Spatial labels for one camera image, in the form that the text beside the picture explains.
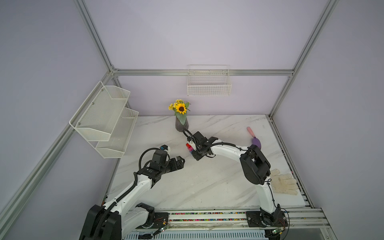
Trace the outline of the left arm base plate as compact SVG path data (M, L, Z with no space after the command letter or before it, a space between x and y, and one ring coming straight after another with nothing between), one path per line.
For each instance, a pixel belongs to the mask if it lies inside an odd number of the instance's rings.
M137 229L160 228L166 225L169 221L169 213L167 212L157 212L154 207L144 203L140 203L136 205L136 207L143 208L149 213L147 221L143 225L137 227Z

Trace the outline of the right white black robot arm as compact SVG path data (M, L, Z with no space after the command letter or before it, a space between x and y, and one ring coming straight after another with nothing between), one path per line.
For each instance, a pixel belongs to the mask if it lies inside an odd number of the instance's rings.
M216 137L207 139L200 132L192 134L188 130L184 130L183 134L187 138L188 149L195 160L223 156L240 163L245 178L256 186L261 216L271 222L276 221L281 213L281 207L275 203L270 186L271 164L258 146L240 147L223 142Z

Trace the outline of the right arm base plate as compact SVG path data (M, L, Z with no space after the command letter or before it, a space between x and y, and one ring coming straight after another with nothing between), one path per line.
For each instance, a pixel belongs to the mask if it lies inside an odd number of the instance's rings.
M288 217L280 209L276 209L272 214L264 210L247 211L246 219L250 228L288 227Z

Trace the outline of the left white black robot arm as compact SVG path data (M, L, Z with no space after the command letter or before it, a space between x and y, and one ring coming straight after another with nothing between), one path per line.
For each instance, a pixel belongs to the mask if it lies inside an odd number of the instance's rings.
M162 175L184 168L185 160L170 158L166 146L150 148L139 158L134 180L117 197L104 205L94 205L87 213L80 240L121 240L136 228L149 229L155 224L155 208L138 203Z

